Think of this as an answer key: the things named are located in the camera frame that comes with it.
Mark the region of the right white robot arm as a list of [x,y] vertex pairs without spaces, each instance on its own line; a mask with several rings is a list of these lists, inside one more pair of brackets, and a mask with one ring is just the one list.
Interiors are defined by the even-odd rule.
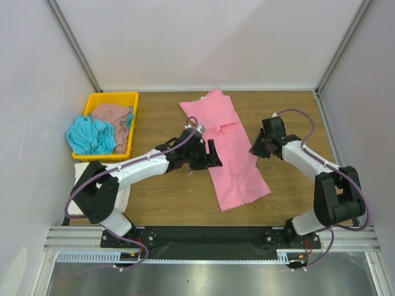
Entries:
[[284,240],[288,246],[300,247],[317,231],[366,214],[356,169],[329,162],[301,138],[288,134],[280,116],[262,120],[250,153],[260,158],[276,156],[301,171],[314,185],[312,209],[285,223]]

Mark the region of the pink t shirt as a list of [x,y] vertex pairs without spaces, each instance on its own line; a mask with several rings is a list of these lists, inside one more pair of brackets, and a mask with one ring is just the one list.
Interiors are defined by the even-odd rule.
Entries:
[[209,168],[221,211],[255,202],[271,190],[257,168],[257,157],[236,113],[231,97],[216,89],[197,101],[181,102],[187,117],[196,117],[212,139],[222,166]]

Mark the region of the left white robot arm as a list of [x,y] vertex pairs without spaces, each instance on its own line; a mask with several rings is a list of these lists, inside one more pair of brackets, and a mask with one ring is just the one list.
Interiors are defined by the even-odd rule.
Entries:
[[189,165],[190,170],[221,167],[213,140],[187,127],[178,138],[156,146],[148,153],[119,163],[89,163],[70,193],[70,198],[91,224],[99,224],[123,247],[139,236],[135,225],[115,207],[118,193],[134,183]]

